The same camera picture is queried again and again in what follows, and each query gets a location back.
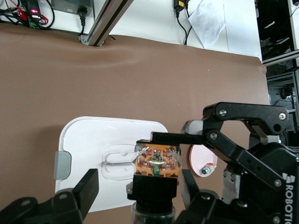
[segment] pink round lid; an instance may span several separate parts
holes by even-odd
[[[190,164],[193,171],[201,177],[209,176],[212,172],[203,174],[201,170],[207,163],[217,165],[218,157],[204,145],[193,145],[189,154]]]

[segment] white plastic tray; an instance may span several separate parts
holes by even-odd
[[[126,185],[132,181],[137,140],[150,139],[151,132],[167,132],[158,122],[80,117],[60,134],[56,153],[55,191],[73,188],[91,168],[99,170],[99,194],[89,212],[131,205]]]

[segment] brown paper backdrop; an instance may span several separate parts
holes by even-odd
[[[76,117],[152,120],[179,132],[219,101],[268,103],[266,69],[254,57],[126,36],[89,47],[76,35],[9,24],[0,32],[0,209],[24,196],[53,196],[59,134]],[[242,124],[227,122],[223,132],[247,147]],[[187,168],[188,146],[182,149]],[[224,168],[219,161],[213,175],[196,177],[199,187],[221,194]],[[129,222],[129,206],[85,220]]]

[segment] bolt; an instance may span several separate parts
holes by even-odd
[[[274,224],[279,224],[280,223],[280,218],[278,216],[273,217],[273,223]]]
[[[223,117],[226,115],[226,113],[227,113],[227,111],[224,110],[224,109],[222,109],[222,110],[219,111],[219,114],[220,114],[221,116],[223,116]]]
[[[65,199],[67,197],[67,194],[62,194],[62,195],[60,195],[59,196],[59,199],[61,200],[61,199]]]
[[[210,134],[210,138],[213,139],[213,140],[216,140],[217,134],[216,133]]]
[[[282,185],[281,180],[277,179],[277,180],[274,182],[274,185],[275,185],[276,187],[280,187],[280,186]]]
[[[239,205],[242,208],[247,208],[248,207],[248,205],[244,201],[241,201],[241,200],[237,201],[237,205]]]
[[[223,177],[226,178],[227,176],[228,176],[228,172],[226,170],[224,170]]]
[[[207,193],[201,194],[201,198],[204,199],[204,200],[210,200],[211,199],[211,197]]]
[[[26,206],[28,204],[30,204],[30,200],[25,200],[21,203],[21,206]]]
[[[279,119],[281,119],[281,120],[285,120],[285,119],[286,119],[286,115],[285,115],[285,113],[280,113],[278,117],[279,117]]]
[[[230,175],[230,180],[231,180],[231,182],[235,182],[235,175],[234,174]]]

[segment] orange electronic component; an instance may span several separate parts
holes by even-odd
[[[145,176],[177,177],[181,167],[179,147],[137,142],[135,173]]]

